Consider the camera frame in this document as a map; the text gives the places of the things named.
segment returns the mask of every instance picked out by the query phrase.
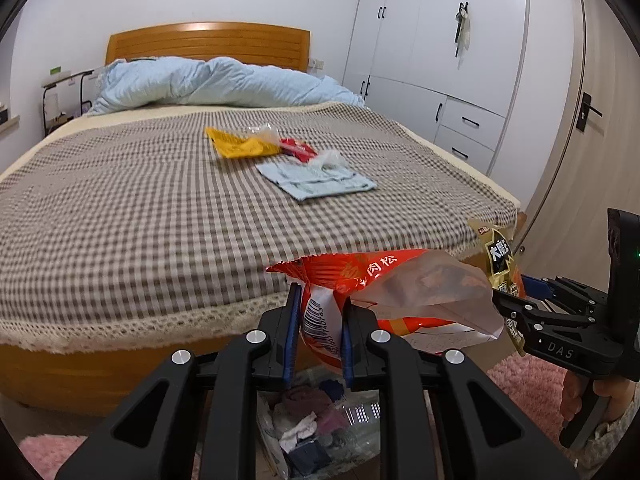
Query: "wooden headboard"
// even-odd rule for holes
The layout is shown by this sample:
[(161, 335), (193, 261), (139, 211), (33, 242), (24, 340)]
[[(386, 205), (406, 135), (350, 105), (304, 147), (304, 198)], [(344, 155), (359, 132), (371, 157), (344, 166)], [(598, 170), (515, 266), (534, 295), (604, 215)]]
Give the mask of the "wooden headboard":
[(306, 72), (310, 33), (261, 23), (175, 23), (114, 34), (105, 62), (150, 56), (208, 61), (229, 56), (247, 64), (275, 65)]

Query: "white wardrobe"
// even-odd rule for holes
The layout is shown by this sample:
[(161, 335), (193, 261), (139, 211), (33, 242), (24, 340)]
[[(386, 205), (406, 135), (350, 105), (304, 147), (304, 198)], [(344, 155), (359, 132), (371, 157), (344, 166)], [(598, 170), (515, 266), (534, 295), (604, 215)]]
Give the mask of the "white wardrobe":
[[(468, 17), (456, 43), (460, 4)], [(360, 0), (343, 84), (489, 170), (523, 47), (526, 0)]]

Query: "metal rack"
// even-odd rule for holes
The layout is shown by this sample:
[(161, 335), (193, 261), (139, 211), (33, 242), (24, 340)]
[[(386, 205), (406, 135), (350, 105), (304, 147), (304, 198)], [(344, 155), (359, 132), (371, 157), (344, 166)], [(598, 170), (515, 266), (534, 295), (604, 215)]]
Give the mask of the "metal rack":
[(48, 85), (43, 86), (43, 92), (42, 92), (42, 124), (44, 126), (44, 136), (47, 137), (50, 133), (52, 133), (55, 129), (59, 128), (60, 126), (62, 126), (62, 124), (57, 124), (55, 126), (50, 126), (47, 127), (47, 119), (45, 117), (45, 113), (44, 113), (44, 99), (47, 96), (47, 92), (49, 90), (51, 90), (52, 88), (55, 88), (56, 86), (58, 86), (60, 83), (63, 83), (65, 81), (70, 81), (71, 79), (74, 79), (78, 76), (80, 76), (80, 112), (82, 113), (82, 107), (85, 104), (89, 104), (89, 105), (93, 105), (93, 103), (89, 100), (85, 101), (82, 98), (82, 88), (84, 85), (84, 78), (87, 76), (90, 76), (91, 74), (93, 74), (95, 72), (95, 70), (84, 70), (83, 72), (77, 72), (75, 74), (69, 75), (67, 77), (63, 77), (62, 79), (57, 80), (54, 83), (50, 83)]

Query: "human hand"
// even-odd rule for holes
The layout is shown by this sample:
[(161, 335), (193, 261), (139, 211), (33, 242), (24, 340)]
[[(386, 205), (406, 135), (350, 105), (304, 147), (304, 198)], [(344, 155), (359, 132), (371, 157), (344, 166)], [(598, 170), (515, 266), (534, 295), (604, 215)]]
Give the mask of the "human hand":
[[(580, 379), (573, 372), (564, 376), (560, 413), (564, 420), (573, 420), (576, 413), (582, 409), (582, 385)], [(636, 384), (624, 377), (611, 376), (602, 381), (593, 381), (593, 391), (601, 397), (611, 397), (611, 401), (604, 414), (603, 422), (619, 419), (634, 400)]]

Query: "barcode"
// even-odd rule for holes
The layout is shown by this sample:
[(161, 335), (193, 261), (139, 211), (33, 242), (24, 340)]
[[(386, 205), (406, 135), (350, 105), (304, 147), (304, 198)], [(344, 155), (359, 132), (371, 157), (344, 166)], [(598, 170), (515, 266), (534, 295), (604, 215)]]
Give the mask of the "barcode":
[(309, 298), (306, 304), (305, 317), (302, 321), (302, 331), (318, 341), (323, 348), (334, 355), (338, 355), (339, 348), (327, 328), (324, 319), (324, 310), (313, 298)]

